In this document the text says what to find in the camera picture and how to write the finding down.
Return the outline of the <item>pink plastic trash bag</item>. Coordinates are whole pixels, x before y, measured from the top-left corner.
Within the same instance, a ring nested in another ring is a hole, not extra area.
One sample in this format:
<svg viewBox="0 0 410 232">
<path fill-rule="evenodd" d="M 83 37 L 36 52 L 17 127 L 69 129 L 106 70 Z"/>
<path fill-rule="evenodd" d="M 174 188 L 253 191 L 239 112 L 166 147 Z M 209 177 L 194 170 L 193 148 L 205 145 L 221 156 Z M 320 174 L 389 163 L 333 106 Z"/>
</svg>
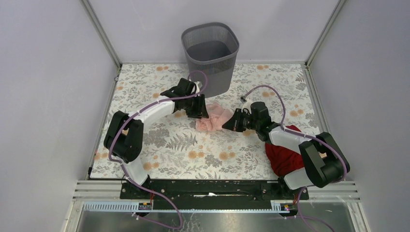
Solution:
<svg viewBox="0 0 410 232">
<path fill-rule="evenodd" d="M 195 128 L 198 131 L 220 131 L 222 126 L 232 118 L 233 114 L 217 102 L 207 104 L 208 118 L 197 119 Z"/>
</svg>

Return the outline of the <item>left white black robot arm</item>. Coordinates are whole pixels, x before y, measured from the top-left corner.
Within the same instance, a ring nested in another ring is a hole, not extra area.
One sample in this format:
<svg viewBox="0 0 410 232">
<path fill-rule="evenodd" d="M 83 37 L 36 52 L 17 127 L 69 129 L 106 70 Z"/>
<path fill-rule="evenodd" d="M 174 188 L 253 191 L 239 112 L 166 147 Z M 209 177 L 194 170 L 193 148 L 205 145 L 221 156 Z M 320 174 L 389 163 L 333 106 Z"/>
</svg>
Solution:
<svg viewBox="0 0 410 232">
<path fill-rule="evenodd" d="M 131 180 L 132 193 L 139 199 L 149 195 L 150 186 L 140 158 L 144 131 L 159 119 L 183 110 L 191 118 L 207 118 L 205 96 L 200 82 L 180 79 L 178 84 L 160 94 L 156 101 L 133 113 L 117 111 L 112 116 L 103 145 L 109 150 L 111 162 L 121 165 L 125 177 Z"/>
</svg>

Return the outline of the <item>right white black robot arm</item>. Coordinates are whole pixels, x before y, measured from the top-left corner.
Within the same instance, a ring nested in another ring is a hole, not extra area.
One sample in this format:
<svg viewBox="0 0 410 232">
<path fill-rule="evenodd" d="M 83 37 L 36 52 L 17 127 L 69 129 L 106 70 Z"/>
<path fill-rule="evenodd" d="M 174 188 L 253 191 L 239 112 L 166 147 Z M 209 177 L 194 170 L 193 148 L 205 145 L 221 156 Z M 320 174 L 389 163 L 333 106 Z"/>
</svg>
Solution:
<svg viewBox="0 0 410 232">
<path fill-rule="evenodd" d="M 350 171 L 349 163 L 331 134 L 322 132 L 311 136 L 295 126 L 276 123 L 263 102 L 237 108 L 222 128 L 256 132 L 265 143 L 265 153 L 274 174 L 282 181 L 277 186 L 281 198 L 289 199 L 297 189 L 305 186 L 323 188 L 344 179 Z"/>
</svg>

